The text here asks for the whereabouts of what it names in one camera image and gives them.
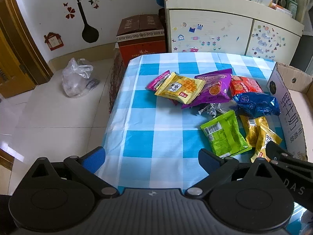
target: checkered tablecloth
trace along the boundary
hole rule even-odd
[[[102,146],[104,165],[96,175],[121,191],[124,187],[189,188],[207,176],[198,163],[198,151],[211,149],[200,125],[212,119],[198,108],[154,95],[145,87],[166,70],[195,75],[232,68],[233,74],[266,83],[274,62],[224,53],[165,53],[137,57],[128,65]],[[284,139],[277,116],[268,116],[269,127]],[[245,137],[240,119],[240,132]],[[286,149],[283,140],[281,146]],[[249,161],[252,151],[236,156]]]

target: gold snack wrapper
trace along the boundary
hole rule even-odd
[[[240,119],[246,132],[246,141],[251,145],[251,147],[255,147],[259,137],[260,125],[263,125],[266,128],[269,127],[266,118],[252,118],[240,115]]]
[[[172,72],[162,85],[158,87],[155,95],[189,104],[201,92],[204,84],[204,80],[179,76],[175,72]]]
[[[282,139],[268,127],[260,125],[260,132],[255,147],[255,154],[251,157],[251,162],[254,162],[255,159],[258,157],[262,157],[265,158],[267,161],[270,161],[265,152],[266,145],[270,141],[273,141],[279,145]]]

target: white star logo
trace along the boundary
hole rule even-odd
[[[152,192],[150,192],[150,193],[148,193],[150,196],[154,196],[154,195],[156,195],[157,193],[155,192],[155,191],[152,191]]]

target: white wall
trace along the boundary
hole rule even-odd
[[[44,59],[49,60],[75,52],[116,41],[116,33],[123,18],[137,14],[157,14],[160,8],[156,0],[99,0],[94,9],[89,0],[82,0],[82,6],[90,26],[99,31],[99,39],[87,43],[82,39],[84,24],[76,0],[17,0],[26,25]],[[75,17],[67,19],[67,7],[75,9]],[[50,51],[44,43],[49,32],[61,35],[64,46]]]

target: blue snack package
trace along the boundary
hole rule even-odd
[[[243,109],[250,117],[259,118],[267,115],[279,116],[277,99],[263,93],[240,93],[233,97],[238,107]]]

